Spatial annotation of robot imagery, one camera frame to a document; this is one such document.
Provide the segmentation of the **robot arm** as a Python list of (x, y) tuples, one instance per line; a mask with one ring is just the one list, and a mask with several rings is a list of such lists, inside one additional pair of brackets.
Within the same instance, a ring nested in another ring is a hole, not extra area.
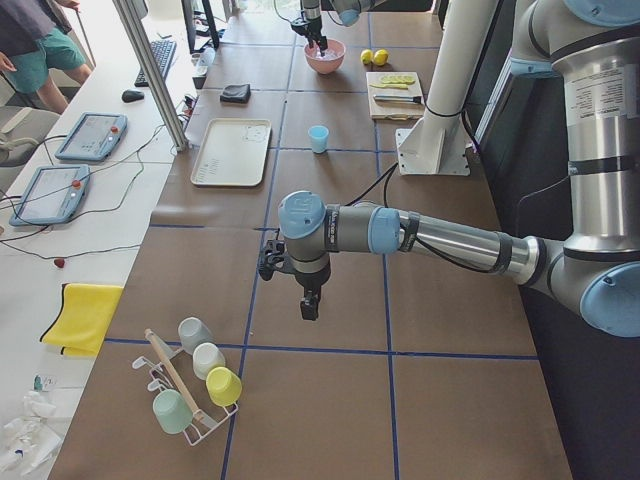
[(431, 255), (505, 275), (607, 334), (639, 334), (639, 5), (515, 1), (508, 60), (520, 78), (549, 78), (564, 104), (529, 87), (481, 146), (500, 226), (484, 230), (357, 198), (309, 191), (279, 204), (259, 272), (292, 275), (302, 317), (319, 314), (340, 252)]
[[(370, 11), (382, 4), (375, 0), (338, 0), (330, 1), (343, 26), (351, 26), (361, 13)], [(302, 0), (300, 16), (290, 21), (291, 29), (307, 40), (310, 48), (317, 47), (321, 54), (328, 49), (328, 40), (322, 33), (322, 6), (320, 0)]]

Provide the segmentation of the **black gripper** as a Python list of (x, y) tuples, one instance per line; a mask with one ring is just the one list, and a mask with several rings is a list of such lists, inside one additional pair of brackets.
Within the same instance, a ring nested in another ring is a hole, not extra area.
[(322, 19), (320, 17), (306, 20), (306, 34), (309, 40), (316, 40), (319, 52), (324, 54), (328, 49), (328, 42), (325, 36), (322, 36)]
[(331, 276), (330, 260), (318, 259), (312, 262), (295, 260), (293, 266), (295, 279), (304, 290), (300, 300), (302, 319), (316, 320), (319, 316), (321, 288)]

